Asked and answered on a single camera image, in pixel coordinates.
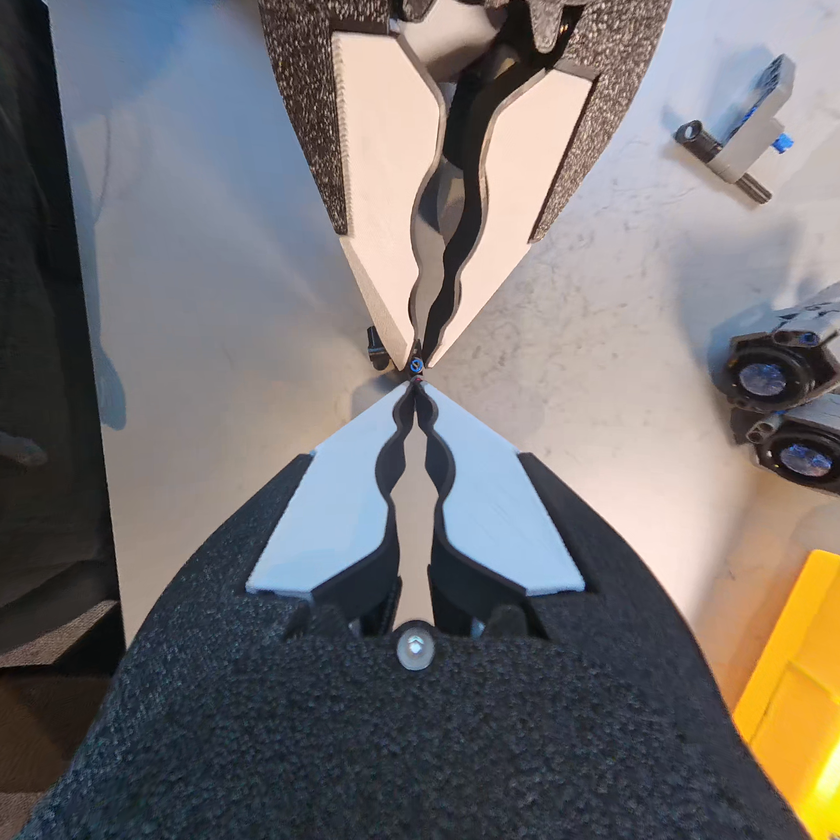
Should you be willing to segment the grey beam with black axle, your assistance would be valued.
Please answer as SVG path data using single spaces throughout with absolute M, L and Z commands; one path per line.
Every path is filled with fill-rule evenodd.
M 758 78 L 745 113 L 725 140 L 717 140 L 701 121 L 694 120 L 679 126 L 675 142 L 719 180 L 736 186 L 756 204 L 766 204 L 772 193 L 749 173 L 749 168 L 768 149 L 782 154 L 792 147 L 793 139 L 776 115 L 790 99 L 794 79 L 793 60 L 785 54 L 775 57 Z

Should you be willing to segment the black connector with blue pins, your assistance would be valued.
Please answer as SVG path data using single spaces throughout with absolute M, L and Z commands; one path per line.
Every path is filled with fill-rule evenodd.
M 384 382 L 396 385 L 425 377 L 422 342 L 418 336 L 414 337 L 403 366 L 394 361 L 388 353 L 375 326 L 367 329 L 367 341 L 369 361 Z

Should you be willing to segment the grey twin engine toy assembly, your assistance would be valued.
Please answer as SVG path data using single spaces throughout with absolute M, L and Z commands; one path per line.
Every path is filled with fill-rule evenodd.
M 799 487 L 839 494 L 839 284 L 750 312 L 713 380 L 737 445 Z

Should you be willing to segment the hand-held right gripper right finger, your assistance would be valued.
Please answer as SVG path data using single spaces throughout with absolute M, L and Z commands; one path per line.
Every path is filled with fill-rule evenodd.
M 582 592 L 519 449 L 427 382 L 416 384 L 416 414 L 438 492 L 437 535 L 453 561 L 525 596 Z

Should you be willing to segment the grey desk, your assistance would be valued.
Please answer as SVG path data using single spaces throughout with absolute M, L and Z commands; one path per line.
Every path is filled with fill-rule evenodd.
M 712 365 L 750 312 L 838 281 L 838 2 L 674 2 L 607 151 L 429 379 L 541 458 L 646 561 L 735 704 L 838 499 L 735 448 Z M 388 389 L 276 87 L 255 2 L 49 2 L 134 635 L 290 459 Z M 763 205 L 719 141 L 785 54 Z

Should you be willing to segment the large yellow storage bin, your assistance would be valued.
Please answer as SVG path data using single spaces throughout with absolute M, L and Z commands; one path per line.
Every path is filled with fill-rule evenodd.
M 809 554 L 733 720 L 811 837 L 838 838 L 837 554 Z

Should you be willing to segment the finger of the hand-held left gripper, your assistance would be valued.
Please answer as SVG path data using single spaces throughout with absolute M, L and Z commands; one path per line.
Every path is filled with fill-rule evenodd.
M 528 253 L 592 85 L 558 66 L 513 66 L 474 102 L 461 146 L 465 203 L 429 311 L 426 367 L 442 360 Z
M 421 274 L 413 218 L 443 149 L 441 90 L 402 36 L 334 32 L 347 232 L 339 237 L 385 351 L 405 369 Z

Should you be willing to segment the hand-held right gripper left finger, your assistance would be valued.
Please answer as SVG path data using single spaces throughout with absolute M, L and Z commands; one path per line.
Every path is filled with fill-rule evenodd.
M 248 593 L 313 599 L 385 537 L 388 504 L 376 461 L 397 432 L 394 411 L 409 384 L 385 394 L 310 453 L 310 463 L 263 549 Z

